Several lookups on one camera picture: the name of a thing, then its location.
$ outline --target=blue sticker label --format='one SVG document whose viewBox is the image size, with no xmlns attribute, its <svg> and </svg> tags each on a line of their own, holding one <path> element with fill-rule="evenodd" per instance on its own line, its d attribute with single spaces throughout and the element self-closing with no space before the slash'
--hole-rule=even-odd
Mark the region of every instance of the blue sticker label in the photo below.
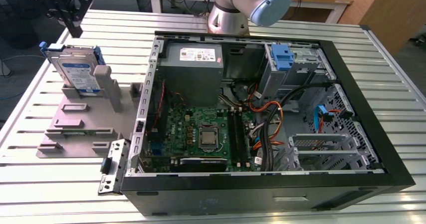
<svg viewBox="0 0 426 224">
<path fill-rule="evenodd" d="M 63 63 L 62 65 L 66 68 L 91 68 L 87 63 Z"/>
<path fill-rule="evenodd" d="M 72 82 L 75 88 L 83 93 L 98 93 L 100 85 L 92 76 L 91 65 L 87 63 L 63 63 L 64 74 Z"/>
</svg>

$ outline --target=open computer tower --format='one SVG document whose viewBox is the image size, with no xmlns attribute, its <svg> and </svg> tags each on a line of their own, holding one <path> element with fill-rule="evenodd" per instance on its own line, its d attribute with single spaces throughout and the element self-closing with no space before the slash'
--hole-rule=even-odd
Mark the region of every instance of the open computer tower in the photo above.
<svg viewBox="0 0 426 224">
<path fill-rule="evenodd" d="M 100 195 L 144 215 L 340 210 L 414 185 L 324 40 L 156 32 Z"/>
</svg>

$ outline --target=cpu socket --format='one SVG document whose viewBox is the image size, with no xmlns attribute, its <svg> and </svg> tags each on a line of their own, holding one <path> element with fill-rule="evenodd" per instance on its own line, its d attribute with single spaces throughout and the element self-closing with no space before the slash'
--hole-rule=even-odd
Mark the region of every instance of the cpu socket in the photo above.
<svg viewBox="0 0 426 224">
<path fill-rule="evenodd" d="M 199 148 L 216 149 L 220 147 L 219 127 L 216 125 L 199 126 Z"/>
</svg>

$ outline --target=gray 3d printed holder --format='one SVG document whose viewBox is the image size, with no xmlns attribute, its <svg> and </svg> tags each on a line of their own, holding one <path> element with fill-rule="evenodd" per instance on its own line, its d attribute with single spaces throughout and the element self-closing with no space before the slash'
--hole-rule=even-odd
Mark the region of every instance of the gray 3d printed holder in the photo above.
<svg viewBox="0 0 426 224">
<path fill-rule="evenodd" d="M 134 130 L 142 84 L 119 87 L 111 78 L 111 67 L 99 65 L 95 78 L 96 96 L 80 96 L 75 88 L 62 89 L 66 97 L 46 138 L 38 148 L 40 158 L 106 157 L 112 141 L 130 138 Z"/>
</svg>

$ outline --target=green motherboard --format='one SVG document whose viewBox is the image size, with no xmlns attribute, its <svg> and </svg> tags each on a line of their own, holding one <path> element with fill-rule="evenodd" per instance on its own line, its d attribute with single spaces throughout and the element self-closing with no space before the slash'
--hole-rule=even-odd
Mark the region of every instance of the green motherboard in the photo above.
<svg viewBox="0 0 426 224">
<path fill-rule="evenodd" d="M 152 167 L 155 172 L 169 172 L 167 157 L 200 157 L 228 159 L 227 171 L 252 171 L 249 139 L 244 136 L 248 163 L 232 163 L 235 145 L 229 137 L 229 112 L 215 108 L 175 108 L 168 112 L 164 142 L 152 142 Z M 241 112 L 244 130 L 248 133 L 253 121 L 252 112 Z"/>
</svg>

